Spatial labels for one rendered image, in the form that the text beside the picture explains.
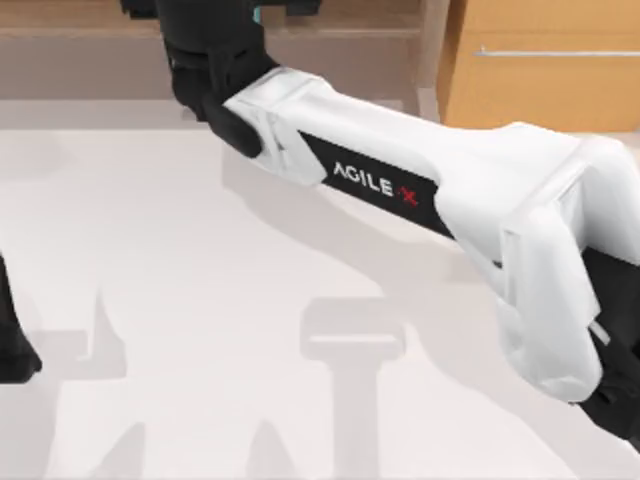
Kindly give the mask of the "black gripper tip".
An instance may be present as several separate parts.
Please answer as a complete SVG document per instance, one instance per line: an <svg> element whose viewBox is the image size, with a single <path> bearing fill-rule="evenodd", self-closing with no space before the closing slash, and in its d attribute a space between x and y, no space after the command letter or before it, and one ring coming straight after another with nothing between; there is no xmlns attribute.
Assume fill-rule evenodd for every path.
<svg viewBox="0 0 640 480"><path fill-rule="evenodd" d="M41 369L41 358L19 322L0 254L0 385L27 383Z"/></svg>

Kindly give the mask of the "wooden cupboard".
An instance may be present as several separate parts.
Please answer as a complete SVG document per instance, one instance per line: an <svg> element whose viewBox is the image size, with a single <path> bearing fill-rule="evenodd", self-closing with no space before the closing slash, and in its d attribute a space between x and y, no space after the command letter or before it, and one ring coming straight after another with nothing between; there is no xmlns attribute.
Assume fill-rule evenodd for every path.
<svg viewBox="0 0 640 480"><path fill-rule="evenodd" d="M640 58L493 58L489 50L640 50L640 0L450 0L436 94L448 126L525 121L640 129Z"/></svg>

